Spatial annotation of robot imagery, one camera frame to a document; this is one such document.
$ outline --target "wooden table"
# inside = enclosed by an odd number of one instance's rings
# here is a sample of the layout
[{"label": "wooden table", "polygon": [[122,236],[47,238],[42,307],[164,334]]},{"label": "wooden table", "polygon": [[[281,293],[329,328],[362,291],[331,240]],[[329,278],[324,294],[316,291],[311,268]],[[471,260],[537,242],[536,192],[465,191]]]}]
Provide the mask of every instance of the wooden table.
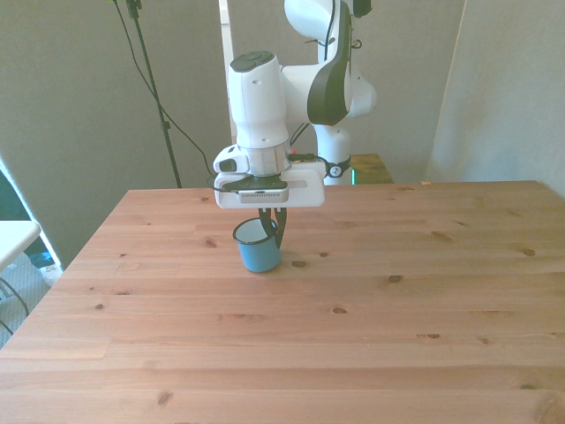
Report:
[{"label": "wooden table", "polygon": [[355,184],[394,183],[379,155],[351,155],[351,168],[355,171]]},{"label": "wooden table", "polygon": [[264,275],[231,239],[251,214],[129,192],[0,352],[0,422],[565,422],[544,186],[328,187]]}]

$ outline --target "white wall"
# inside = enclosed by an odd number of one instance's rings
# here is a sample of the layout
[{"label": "white wall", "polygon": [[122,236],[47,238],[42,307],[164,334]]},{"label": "white wall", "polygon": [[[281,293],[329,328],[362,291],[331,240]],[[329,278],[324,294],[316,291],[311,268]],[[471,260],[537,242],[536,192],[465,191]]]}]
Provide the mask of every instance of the white wall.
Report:
[{"label": "white wall", "polygon": [[565,196],[565,2],[467,0],[427,178]]},{"label": "white wall", "polygon": [[[234,52],[270,50],[281,64],[316,61],[314,43],[296,33],[283,0],[230,0]],[[353,153],[378,153],[396,182],[421,181],[433,148],[464,0],[375,0],[356,23],[359,59],[378,91],[370,117],[344,122]],[[297,144],[315,150],[312,130]]]},{"label": "white wall", "polygon": [[[218,3],[142,3],[163,105],[212,162],[230,144]],[[0,156],[67,265],[128,189],[175,186],[156,106],[106,0],[3,0],[0,57]],[[171,138],[184,185],[204,186]]]}]

